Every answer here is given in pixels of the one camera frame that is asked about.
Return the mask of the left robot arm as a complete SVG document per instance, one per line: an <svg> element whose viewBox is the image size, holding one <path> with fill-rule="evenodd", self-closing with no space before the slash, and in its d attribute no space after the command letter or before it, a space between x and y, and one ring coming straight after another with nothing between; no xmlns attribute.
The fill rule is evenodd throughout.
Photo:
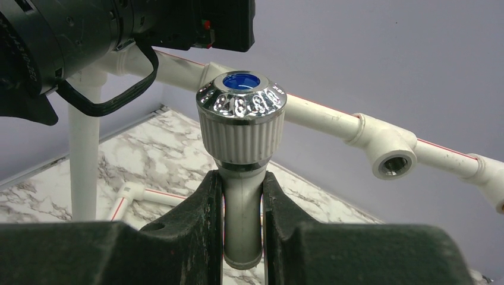
<svg viewBox="0 0 504 285"><path fill-rule="evenodd" d="M254 44L254 1L2 1L1 116L52 126L48 95L58 93L83 114L111 114L155 81L155 47L246 52ZM70 76L111 51L136 44L152 65L144 79L93 103Z"/></svg>

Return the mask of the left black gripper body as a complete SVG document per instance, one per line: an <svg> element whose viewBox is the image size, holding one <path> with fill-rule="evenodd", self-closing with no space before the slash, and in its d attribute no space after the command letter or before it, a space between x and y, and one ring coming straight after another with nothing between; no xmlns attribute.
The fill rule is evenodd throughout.
<svg viewBox="0 0 504 285"><path fill-rule="evenodd" d="M118 1L121 42L189 50L247 52L254 44L254 1Z"/></svg>

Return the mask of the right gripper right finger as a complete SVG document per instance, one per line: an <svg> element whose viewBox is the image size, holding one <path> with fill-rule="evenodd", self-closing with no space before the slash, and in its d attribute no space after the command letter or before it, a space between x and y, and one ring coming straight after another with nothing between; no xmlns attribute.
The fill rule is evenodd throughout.
<svg viewBox="0 0 504 285"><path fill-rule="evenodd" d="M461 251L440 228L322 223L267 172L263 241L267 284L471 284Z"/></svg>

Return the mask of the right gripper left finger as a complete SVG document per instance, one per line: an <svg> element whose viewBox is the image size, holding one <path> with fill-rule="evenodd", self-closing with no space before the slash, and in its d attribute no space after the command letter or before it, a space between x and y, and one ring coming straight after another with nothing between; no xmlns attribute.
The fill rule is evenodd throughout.
<svg viewBox="0 0 504 285"><path fill-rule="evenodd" d="M137 230L123 221L1 225L2 284L221 284L222 181L210 171Z"/></svg>

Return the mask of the white faucet chrome knob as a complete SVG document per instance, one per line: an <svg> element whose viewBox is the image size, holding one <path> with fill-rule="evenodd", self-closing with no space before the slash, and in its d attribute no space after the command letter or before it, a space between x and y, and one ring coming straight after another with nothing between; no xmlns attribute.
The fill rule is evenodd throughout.
<svg viewBox="0 0 504 285"><path fill-rule="evenodd" d="M223 183L223 257L238 270L262 258L262 183L281 142L287 101L280 86L251 71L218 75L196 94L203 144Z"/></svg>

